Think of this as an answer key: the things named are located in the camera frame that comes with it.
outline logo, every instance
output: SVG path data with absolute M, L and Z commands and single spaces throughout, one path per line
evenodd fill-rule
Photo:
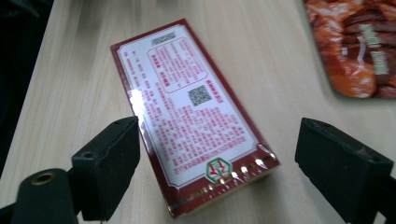
M 216 183 L 220 179 L 229 176 L 232 171 L 233 166 L 230 162 L 222 158 L 215 158 L 213 161 L 207 163 L 206 178 Z

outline dark background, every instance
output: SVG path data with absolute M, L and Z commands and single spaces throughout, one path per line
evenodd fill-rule
M 52 1 L 0 0 L 0 178 Z

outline food package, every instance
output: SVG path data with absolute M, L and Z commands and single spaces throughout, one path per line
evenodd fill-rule
M 279 165 L 185 20 L 111 51 L 172 217 Z
M 396 98 L 396 0 L 305 0 L 318 51 L 335 90 Z

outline table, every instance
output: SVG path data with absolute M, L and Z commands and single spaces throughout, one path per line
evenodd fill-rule
M 55 1 L 0 181 L 0 206 L 15 202 L 25 177 L 68 170 L 70 157 L 107 124 L 132 116 L 110 45 L 182 18 L 281 166 L 174 221 L 142 145 L 109 223 L 344 223 L 294 161 L 301 118 L 328 122 L 396 161 L 396 101 L 333 92 L 300 0 Z

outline white label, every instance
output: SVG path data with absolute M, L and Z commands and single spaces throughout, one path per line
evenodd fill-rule
M 204 176 L 213 158 L 235 161 L 256 150 L 258 140 L 183 25 L 125 44 L 118 54 L 134 113 L 170 186 Z

